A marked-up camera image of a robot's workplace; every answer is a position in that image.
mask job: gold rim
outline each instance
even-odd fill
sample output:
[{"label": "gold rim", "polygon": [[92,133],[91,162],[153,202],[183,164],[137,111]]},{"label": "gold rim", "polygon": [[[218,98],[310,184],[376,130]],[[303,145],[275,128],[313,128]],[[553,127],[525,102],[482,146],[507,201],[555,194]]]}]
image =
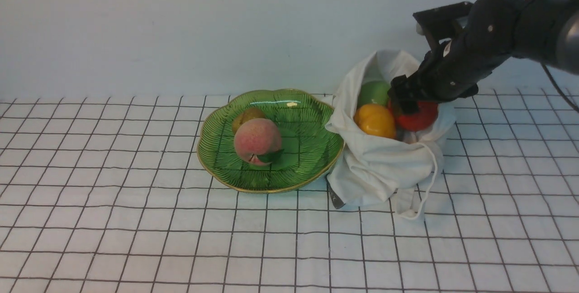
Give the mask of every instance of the gold rim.
[{"label": "gold rim", "polygon": [[[277,92],[277,91],[298,91],[300,93],[303,93],[304,95],[308,95],[310,97],[312,97],[312,99],[318,101],[319,103],[322,103],[326,106],[328,106],[331,110],[334,110],[333,106],[322,102],[320,100],[318,100],[314,95],[311,95],[308,92],[304,92],[302,90],[298,90],[298,89],[279,89],[279,90],[255,90],[255,91],[248,91],[245,92],[241,95],[238,95],[236,97],[234,97],[234,99],[232,99],[229,103],[227,103],[224,106],[221,106],[219,109],[216,109],[215,111],[211,112],[211,114],[209,114],[209,116],[207,116],[207,118],[205,118],[205,120],[207,120],[208,118],[211,118],[211,116],[213,116],[213,114],[223,108],[225,108],[226,106],[230,105],[231,103],[233,103],[236,99],[238,99],[238,97],[242,96],[242,95],[247,95],[249,93],[255,93],[255,92]],[[199,135],[199,142],[201,142],[201,140],[203,140],[203,130],[205,128],[205,122],[203,122],[203,126],[201,126],[201,134]],[[201,163],[201,166],[203,166],[203,169],[205,169],[205,171],[207,171],[207,173],[211,174],[211,176],[213,176],[213,178],[217,179],[217,181],[221,182],[222,184],[224,184],[225,186],[228,186],[232,189],[235,189],[239,192],[246,192],[248,194],[278,194],[281,192],[288,192],[288,191],[293,191],[296,189],[299,189],[303,186],[305,186],[306,184],[310,184],[311,182],[317,180],[320,178],[320,176],[324,173],[326,173],[327,170],[329,170],[333,165],[335,165],[337,159],[340,157],[340,155],[342,155],[342,151],[344,150],[344,147],[346,146],[346,142],[344,140],[342,140],[342,146],[340,147],[340,151],[336,154],[336,156],[333,158],[333,160],[328,163],[324,169],[322,169],[318,174],[316,174],[315,176],[312,176],[312,178],[300,183],[300,184],[296,184],[294,186],[288,187],[288,188],[283,188],[283,189],[273,189],[273,190],[248,190],[248,189],[242,189],[242,188],[238,188],[235,186],[232,186],[231,184],[228,184],[226,182],[223,182],[223,180],[219,179],[218,176],[215,175],[215,173],[213,173],[211,170],[209,170],[209,168],[207,168],[207,166],[205,165],[205,163],[203,163],[203,161],[201,160],[201,157],[199,156],[199,144],[197,144],[197,152],[195,153],[197,155],[197,160],[199,160],[199,163]]]}]

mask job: green ceramic plate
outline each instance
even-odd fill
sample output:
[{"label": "green ceramic plate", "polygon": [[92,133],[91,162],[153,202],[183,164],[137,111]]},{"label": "green ceramic plate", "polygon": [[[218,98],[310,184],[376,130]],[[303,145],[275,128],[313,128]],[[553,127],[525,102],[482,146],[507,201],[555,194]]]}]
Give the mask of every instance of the green ceramic plate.
[{"label": "green ceramic plate", "polygon": [[[250,165],[233,148],[231,123],[257,106],[277,124],[284,153],[266,167]],[[197,156],[223,184],[242,192],[273,193],[300,188],[333,166],[344,147],[342,137],[325,130],[333,108],[300,90],[252,91],[215,110],[201,128]]]}]

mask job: white cloth bag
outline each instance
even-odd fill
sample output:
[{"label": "white cloth bag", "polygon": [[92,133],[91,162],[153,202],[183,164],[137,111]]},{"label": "white cloth bag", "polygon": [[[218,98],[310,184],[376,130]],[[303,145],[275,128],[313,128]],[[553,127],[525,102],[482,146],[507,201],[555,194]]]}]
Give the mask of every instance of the white cloth bag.
[{"label": "white cloth bag", "polygon": [[[428,192],[443,168],[442,147],[456,121],[453,106],[440,104],[434,124],[407,134],[403,141],[370,136],[353,119],[362,84],[378,77],[389,82],[399,75],[410,76],[418,66],[419,62],[404,51],[374,52],[346,75],[331,97],[335,110],[325,127],[339,134],[346,144],[326,175],[336,208],[385,203],[390,198],[397,215],[406,219],[421,215]],[[414,210],[417,184],[428,186]]]}]

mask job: pink peach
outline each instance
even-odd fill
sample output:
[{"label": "pink peach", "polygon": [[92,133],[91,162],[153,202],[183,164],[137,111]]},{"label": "pink peach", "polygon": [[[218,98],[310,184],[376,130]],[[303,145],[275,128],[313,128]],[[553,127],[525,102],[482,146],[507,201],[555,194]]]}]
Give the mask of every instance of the pink peach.
[{"label": "pink peach", "polygon": [[233,139],[235,152],[244,161],[253,165],[265,166],[258,155],[279,151],[281,133],[273,121],[266,118],[253,118],[244,122]]}]

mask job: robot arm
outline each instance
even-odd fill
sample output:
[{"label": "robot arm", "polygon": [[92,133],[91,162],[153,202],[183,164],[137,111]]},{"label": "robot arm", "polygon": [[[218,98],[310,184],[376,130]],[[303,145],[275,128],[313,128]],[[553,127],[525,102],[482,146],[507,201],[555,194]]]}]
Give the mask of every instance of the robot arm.
[{"label": "robot arm", "polygon": [[[464,17],[462,28],[457,20]],[[579,75],[579,0],[477,0],[414,18],[431,50],[414,74],[391,82],[389,97],[400,113],[416,113],[418,101],[477,94],[476,83],[511,57]]]}]

